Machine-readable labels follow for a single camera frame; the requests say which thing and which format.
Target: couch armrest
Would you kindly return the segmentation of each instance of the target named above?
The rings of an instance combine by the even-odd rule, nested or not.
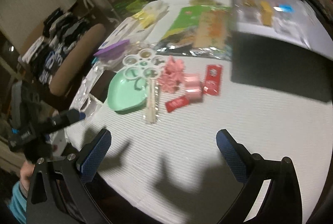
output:
[[[80,71],[86,60],[94,53],[105,38],[105,28],[102,24],[94,25],[78,41],[76,47],[69,53],[49,84],[50,92],[63,96],[67,88]]]

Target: pile of clothing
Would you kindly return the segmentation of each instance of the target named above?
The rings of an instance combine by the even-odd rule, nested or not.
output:
[[[90,29],[89,21],[56,9],[44,21],[43,35],[22,56],[31,72],[43,85],[49,85],[66,56]]]

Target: teal sleeve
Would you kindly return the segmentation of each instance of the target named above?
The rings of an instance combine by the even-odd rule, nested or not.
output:
[[[25,212],[27,201],[21,194],[20,182],[17,182],[13,187],[13,197],[8,208],[21,224],[26,224]]]

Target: red packet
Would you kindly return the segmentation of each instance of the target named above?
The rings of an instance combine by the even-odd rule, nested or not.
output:
[[[189,105],[189,99],[187,99],[185,96],[180,96],[165,103],[165,107],[168,113],[174,111],[177,108],[187,105]]]
[[[207,65],[204,94],[219,95],[222,70],[222,65]]]

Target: sofa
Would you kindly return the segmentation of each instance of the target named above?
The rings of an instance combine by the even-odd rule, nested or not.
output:
[[[106,29],[102,24],[92,24],[92,27],[78,41],[76,47],[67,55],[65,60],[52,78],[49,87],[42,86],[30,73],[29,65],[22,61],[22,55],[42,35],[44,24],[41,22],[26,38],[19,50],[18,62],[26,71],[25,78],[30,81],[38,91],[41,100],[58,111],[69,108],[82,78],[91,68],[91,61],[96,49],[106,37]]]

